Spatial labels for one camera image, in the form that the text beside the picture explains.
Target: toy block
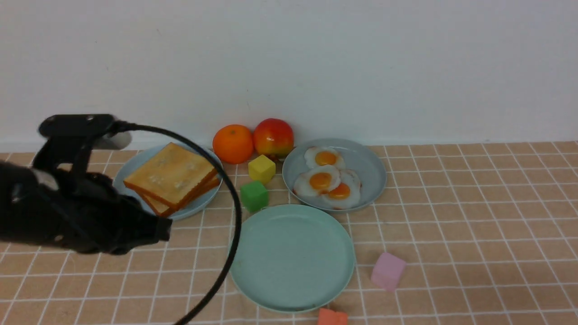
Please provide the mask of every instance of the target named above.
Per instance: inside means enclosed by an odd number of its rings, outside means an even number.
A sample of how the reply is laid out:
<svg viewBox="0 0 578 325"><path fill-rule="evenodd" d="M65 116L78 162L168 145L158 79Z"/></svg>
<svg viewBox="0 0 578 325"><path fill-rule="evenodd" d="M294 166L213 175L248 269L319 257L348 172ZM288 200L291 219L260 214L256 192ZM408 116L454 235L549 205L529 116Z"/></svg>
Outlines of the toy block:
<svg viewBox="0 0 578 325"><path fill-rule="evenodd" d="M373 267L371 282L387 291L395 291L405 265L404 260L389 253L383 253Z"/></svg>
<svg viewBox="0 0 578 325"><path fill-rule="evenodd" d="M260 155L249 163L249 177L251 177L252 180L258 180L263 184L267 184L273 176L275 176L276 169L273 161Z"/></svg>
<svg viewBox="0 0 578 325"><path fill-rule="evenodd" d="M241 202L249 212L255 212L269 205L269 191L259 181L241 186Z"/></svg>
<svg viewBox="0 0 578 325"><path fill-rule="evenodd" d="M319 309L317 325L347 325L347 314L321 308Z"/></svg>

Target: fried egg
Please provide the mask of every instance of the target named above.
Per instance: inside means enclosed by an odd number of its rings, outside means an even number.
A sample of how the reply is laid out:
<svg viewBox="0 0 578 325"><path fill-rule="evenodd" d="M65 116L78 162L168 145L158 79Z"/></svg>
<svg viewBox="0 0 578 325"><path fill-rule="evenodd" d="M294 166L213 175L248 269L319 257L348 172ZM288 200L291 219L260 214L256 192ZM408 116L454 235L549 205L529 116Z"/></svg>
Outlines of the fried egg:
<svg viewBox="0 0 578 325"><path fill-rule="evenodd" d="M341 182L337 168L326 165L304 172L295 181L293 193L303 197L316 197L336 189Z"/></svg>
<svg viewBox="0 0 578 325"><path fill-rule="evenodd" d="M341 183L321 198L335 210L352 208L361 200L361 181L351 169L340 171L339 177Z"/></svg>
<svg viewBox="0 0 578 325"><path fill-rule="evenodd" d="M305 163L313 169L319 166L333 165L337 169L345 169L345 162L339 151L330 147L311 147L305 151Z"/></svg>

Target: pink cube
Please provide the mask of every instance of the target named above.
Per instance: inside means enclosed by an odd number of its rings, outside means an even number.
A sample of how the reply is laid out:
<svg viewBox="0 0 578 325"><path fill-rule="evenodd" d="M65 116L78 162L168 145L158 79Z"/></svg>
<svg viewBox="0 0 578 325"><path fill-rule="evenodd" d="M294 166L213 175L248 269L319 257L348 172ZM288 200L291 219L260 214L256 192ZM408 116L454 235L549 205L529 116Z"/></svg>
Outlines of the pink cube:
<svg viewBox="0 0 578 325"><path fill-rule="evenodd" d="M389 253L383 253L377 259L373 272L371 273L371 282L387 291L395 291L403 269L405 261Z"/></svg>

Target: green cube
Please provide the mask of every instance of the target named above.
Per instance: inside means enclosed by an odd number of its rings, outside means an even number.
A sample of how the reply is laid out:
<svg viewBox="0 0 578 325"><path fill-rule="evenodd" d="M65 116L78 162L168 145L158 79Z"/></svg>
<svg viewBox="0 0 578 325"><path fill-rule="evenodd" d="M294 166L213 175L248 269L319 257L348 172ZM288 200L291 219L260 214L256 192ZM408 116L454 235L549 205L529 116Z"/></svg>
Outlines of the green cube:
<svg viewBox="0 0 578 325"><path fill-rule="evenodd" d="M269 205L269 192L256 180L241 186L241 202L249 212L258 211Z"/></svg>

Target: egg yolk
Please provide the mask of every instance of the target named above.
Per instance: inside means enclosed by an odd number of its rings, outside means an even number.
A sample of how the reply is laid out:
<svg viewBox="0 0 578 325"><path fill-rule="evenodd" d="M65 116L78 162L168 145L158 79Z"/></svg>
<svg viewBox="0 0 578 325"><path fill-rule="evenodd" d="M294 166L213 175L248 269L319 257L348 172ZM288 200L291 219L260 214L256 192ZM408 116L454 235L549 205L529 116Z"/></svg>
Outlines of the egg yolk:
<svg viewBox="0 0 578 325"><path fill-rule="evenodd" d="M316 190L326 190L331 185L330 173L317 173L309 179L309 185Z"/></svg>
<svg viewBox="0 0 578 325"><path fill-rule="evenodd" d="M335 165L337 162L337 156L329 151L322 151L315 155L315 162L319 166Z"/></svg>
<svg viewBox="0 0 578 325"><path fill-rule="evenodd" d="M349 188L349 186L341 183L336 189L330 191L329 194L327 195L335 200L345 200L346 198L349 197L350 193L351 189Z"/></svg>

